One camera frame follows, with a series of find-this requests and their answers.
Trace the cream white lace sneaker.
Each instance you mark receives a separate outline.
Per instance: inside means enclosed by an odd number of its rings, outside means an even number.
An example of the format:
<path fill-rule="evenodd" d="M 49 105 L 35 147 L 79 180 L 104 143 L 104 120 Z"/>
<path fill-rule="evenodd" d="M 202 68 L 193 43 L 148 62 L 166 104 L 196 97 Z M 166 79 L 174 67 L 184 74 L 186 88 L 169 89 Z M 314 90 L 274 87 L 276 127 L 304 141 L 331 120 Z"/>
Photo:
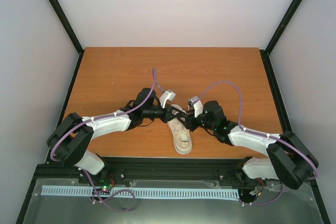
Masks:
<path fill-rule="evenodd" d="M 192 150 L 190 131 L 178 119 L 172 119 L 167 124 L 173 136 L 176 152 L 181 155 L 190 153 Z"/>

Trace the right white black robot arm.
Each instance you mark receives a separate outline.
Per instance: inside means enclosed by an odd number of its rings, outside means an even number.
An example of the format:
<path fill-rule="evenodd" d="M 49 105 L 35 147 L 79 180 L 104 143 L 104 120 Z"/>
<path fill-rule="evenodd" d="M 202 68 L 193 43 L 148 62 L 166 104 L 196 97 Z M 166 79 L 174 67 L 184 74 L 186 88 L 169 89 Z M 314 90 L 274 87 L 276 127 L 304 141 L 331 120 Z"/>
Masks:
<path fill-rule="evenodd" d="M 187 129 L 203 128 L 221 143 L 265 156 L 243 164 L 242 170 L 248 178 L 276 179 L 288 188 L 298 189 L 306 180 L 316 177 L 319 164 L 294 132 L 269 134 L 246 128 L 228 120 L 217 101 L 202 104 L 198 97 L 193 97 L 188 104 L 192 110 L 184 117 Z"/>

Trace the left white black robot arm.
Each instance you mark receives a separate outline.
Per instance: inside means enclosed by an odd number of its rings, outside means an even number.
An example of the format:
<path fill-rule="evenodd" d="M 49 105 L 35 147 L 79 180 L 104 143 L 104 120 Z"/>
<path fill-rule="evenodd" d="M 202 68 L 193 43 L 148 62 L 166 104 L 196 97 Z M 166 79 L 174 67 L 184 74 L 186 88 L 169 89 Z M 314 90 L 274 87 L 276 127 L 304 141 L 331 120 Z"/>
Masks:
<path fill-rule="evenodd" d="M 110 133 L 132 130 L 140 126 L 144 119 L 160 119 L 168 123 L 184 114 L 178 106 L 166 104 L 162 98 L 158 98 L 154 90 L 144 88 L 135 100 L 130 100 L 111 114 L 90 118 L 70 113 L 47 140 L 50 158 L 64 167 L 86 170 L 92 179 L 101 184 L 108 180 L 109 170 L 98 154 L 88 150 L 92 140 Z"/>

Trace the grey metal base plate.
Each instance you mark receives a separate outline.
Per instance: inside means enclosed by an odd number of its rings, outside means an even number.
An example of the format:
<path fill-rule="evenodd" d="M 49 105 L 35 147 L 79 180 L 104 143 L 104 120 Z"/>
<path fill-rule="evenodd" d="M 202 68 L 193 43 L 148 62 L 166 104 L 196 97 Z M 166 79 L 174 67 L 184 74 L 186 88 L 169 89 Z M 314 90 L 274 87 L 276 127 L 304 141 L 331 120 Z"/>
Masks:
<path fill-rule="evenodd" d="M 88 196 L 42 196 L 43 185 L 89 186 L 76 179 L 38 179 L 23 223 L 329 223 L 309 183 L 292 190 L 268 182 L 258 187 L 259 197 L 238 190 L 238 200 L 136 199 L 131 188 L 231 188 L 216 182 L 134 180 L 128 193 L 106 202 Z"/>

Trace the black aluminium frame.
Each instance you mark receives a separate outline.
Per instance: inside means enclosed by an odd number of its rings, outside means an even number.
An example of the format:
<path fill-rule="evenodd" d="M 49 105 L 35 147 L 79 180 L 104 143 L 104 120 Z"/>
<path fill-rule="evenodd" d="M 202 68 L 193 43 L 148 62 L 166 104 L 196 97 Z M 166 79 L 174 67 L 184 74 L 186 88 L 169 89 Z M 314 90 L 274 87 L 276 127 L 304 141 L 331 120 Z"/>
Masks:
<path fill-rule="evenodd" d="M 62 10 L 58 0 L 48 0 L 53 7 L 55 13 L 57 14 L 58 18 L 60 19 L 62 25 L 65 28 L 65 31 L 67 32 L 69 38 L 71 39 L 72 43 L 75 46 L 75 49 L 77 53 L 79 54 L 79 58 L 76 63 L 76 67 L 74 70 L 74 73 L 71 78 L 70 86 L 67 91 L 67 95 L 61 110 L 61 115 L 64 115 L 66 106 L 68 105 L 68 101 L 75 83 L 75 79 L 77 77 L 80 64 L 82 62 L 84 49 L 81 47 L 78 38 L 75 35 L 75 32 L 73 31 L 64 11 Z M 291 129 L 291 125 L 289 122 L 288 114 L 285 109 L 284 102 L 282 100 L 282 96 L 280 94 L 280 90 L 278 87 L 278 83 L 276 81 L 276 77 L 274 74 L 273 67 L 271 65 L 269 55 L 270 52 L 275 47 L 276 43 L 278 42 L 279 38 L 285 31 L 287 25 L 289 24 L 290 20 L 292 19 L 294 13 L 298 9 L 299 5 L 301 4 L 302 0 L 292 0 L 291 4 L 289 5 L 286 13 L 284 14 L 284 17 L 282 18 L 281 22 L 279 23 L 274 35 L 272 36 L 270 42 L 268 43 L 265 50 L 260 51 L 260 55 L 262 58 L 262 62 L 264 64 L 265 73 L 270 85 L 270 89 L 272 92 L 272 96 L 275 102 L 276 110 L 280 119 L 281 127 L 284 130 Z M 148 171 L 141 171 L 142 175 L 149 175 L 151 178 L 154 177 L 154 175 L 158 174 L 160 170 L 166 174 L 166 175 L 172 175 L 173 177 L 176 177 L 177 174 L 175 171 L 172 170 L 173 165 L 175 164 L 182 164 L 182 170 L 186 171 L 188 167 L 191 167 L 191 173 L 196 173 L 196 167 L 198 165 L 204 165 L 204 164 L 213 164 L 214 161 L 210 159 L 186 159 L 182 160 L 181 158 L 141 158 L 138 162 L 142 167 L 148 166 Z M 51 161 L 50 158 L 47 158 L 44 164 L 37 165 L 37 168 L 35 170 L 35 173 L 33 175 L 31 185 L 29 186 L 27 195 L 25 197 L 24 203 L 22 205 L 22 208 L 20 210 L 20 213 L 17 218 L 17 223 L 23 223 L 28 219 L 28 208 L 33 203 L 33 187 L 36 185 L 36 181 L 39 178 L 74 178 L 76 175 L 78 175 L 78 172 L 76 172 L 72 168 L 62 168 L 60 165 L 57 165 L 55 162 Z"/>

